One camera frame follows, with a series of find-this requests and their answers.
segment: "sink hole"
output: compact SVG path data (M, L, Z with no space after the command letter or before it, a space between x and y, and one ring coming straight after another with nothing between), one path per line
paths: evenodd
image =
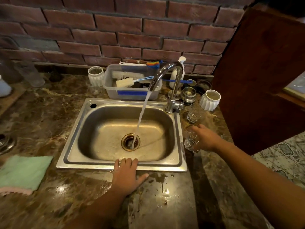
M123 138L122 138L122 141L121 141L121 146L124 150L126 151L134 151L136 150L137 148L139 148L140 146L140 138L139 136L136 137L135 139L135 146L133 149L132 148L132 143L133 143L133 139L135 137L135 134L134 133L129 133L129 134L126 134Z

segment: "chrome faucet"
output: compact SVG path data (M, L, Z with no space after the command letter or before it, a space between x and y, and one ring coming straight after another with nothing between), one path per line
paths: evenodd
M177 62L172 62L172 63L163 63L162 65L160 65L160 69L158 70L156 76L151 81L151 83L148 87L148 90L154 91L155 88L157 87L157 84L162 79L162 77L172 68L177 69L177 76L176 76L176 81L173 85L172 94L171 94L169 100L167 101L167 106L165 108L165 111L167 113L172 113L174 109L181 110L182 107L183 107L183 103L179 103L179 102L176 103L176 100L175 100L175 96L177 94L179 84L180 84L180 80L181 80L181 77L182 77L182 74L183 74L182 64L177 61Z

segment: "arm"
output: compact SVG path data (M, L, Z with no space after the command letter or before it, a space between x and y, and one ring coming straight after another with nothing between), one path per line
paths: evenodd
M204 125L192 126L195 149L216 152L229 165L253 202L275 228L305 228L305 191L251 158Z
M115 218L125 197L148 178L148 174L143 174L139 179L135 179L137 165L137 159L132 161L131 158L127 160L124 158L119 166L119 159L117 159L114 163L111 188L84 212L68 222L64 229L109 228L111 220Z

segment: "soap dispenser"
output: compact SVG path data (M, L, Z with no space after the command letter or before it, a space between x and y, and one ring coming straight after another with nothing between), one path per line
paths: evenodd
M184 72L184 65L183 65L183 63L185 62L185 60L186 60L186 57L183 57L183 56L180 56L179 57L179 62L182 64L182 67L183 67L183 71L182 71L182 77L181 77L181 80L183 80L183 77L184 77L184 74L185 74L185 72ZM176 79L176 76L177 76L177 69L176 68L174 68L173 69L173 71L172 71L172 74L171 74L171 76L170 76L170 79ZM173 89L173 85L174 85L175 83L174 82L170 82L170 87Z

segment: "brown marble counter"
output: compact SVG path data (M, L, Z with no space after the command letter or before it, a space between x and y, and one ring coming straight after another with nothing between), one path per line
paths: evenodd
M87 79L66 75L60 83L28 87L1 116L0 133L11 134L18 142L0 156L0 165L15 154L54 159L31 196L0 197L0 228L61 228L110 187L110 171L55 167L85 98L108 98L105 90L99 96L89 94ZM162 89L158 100L165 101L166 93ZM188 109L181 111L184 133ZM197 123L232 141L218 107L208 112L198 106L198 111ZM188 172L149 172L149 179L126 198L113 227L266 228L261 213L218 155L200 151L186 152L186 157Z

